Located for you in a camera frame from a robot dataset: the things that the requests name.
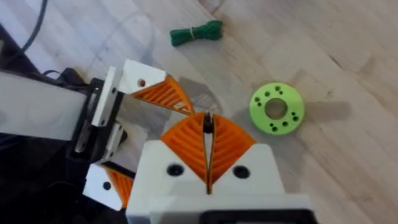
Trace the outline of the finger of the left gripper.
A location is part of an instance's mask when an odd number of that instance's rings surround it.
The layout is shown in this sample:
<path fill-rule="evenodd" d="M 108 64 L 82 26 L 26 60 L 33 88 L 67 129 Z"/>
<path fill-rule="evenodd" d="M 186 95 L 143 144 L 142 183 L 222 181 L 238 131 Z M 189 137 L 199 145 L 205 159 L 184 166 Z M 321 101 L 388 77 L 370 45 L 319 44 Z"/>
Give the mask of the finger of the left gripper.
<path fill-rule="evenodd" d="M 83 195 L 113 210 L 127 208 L 136 173 L 113 161 L 92 163 Z"/>
<path fill-rule="evenodd" d="M 189 97 L 173 76 L 135 60 L 125 61 L 118 90 L 185 115 L 195 112 Z"/>

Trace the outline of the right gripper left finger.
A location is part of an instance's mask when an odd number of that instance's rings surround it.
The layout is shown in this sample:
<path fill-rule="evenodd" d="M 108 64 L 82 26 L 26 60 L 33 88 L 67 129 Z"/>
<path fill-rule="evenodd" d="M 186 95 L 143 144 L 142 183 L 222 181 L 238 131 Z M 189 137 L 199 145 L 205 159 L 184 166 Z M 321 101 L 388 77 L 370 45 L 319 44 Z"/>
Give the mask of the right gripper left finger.
<path fill-rule="evenodd" d="M 207 196 L 204 113 L 193 114 L 159 140 L 144 144 L 128 218 L 198 218 Z"/>

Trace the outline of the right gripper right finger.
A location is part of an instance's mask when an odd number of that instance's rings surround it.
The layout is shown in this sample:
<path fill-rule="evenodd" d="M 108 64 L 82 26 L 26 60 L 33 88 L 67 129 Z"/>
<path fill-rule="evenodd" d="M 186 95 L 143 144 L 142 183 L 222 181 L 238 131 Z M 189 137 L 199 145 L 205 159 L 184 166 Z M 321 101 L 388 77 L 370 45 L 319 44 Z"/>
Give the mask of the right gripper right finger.
<path fill-rule="evenodd" d="M 257 143 L 243 128 L 213 115 L 213 139 L 208 165 L 211 195 L 284 194 L 272 149 Z"/>

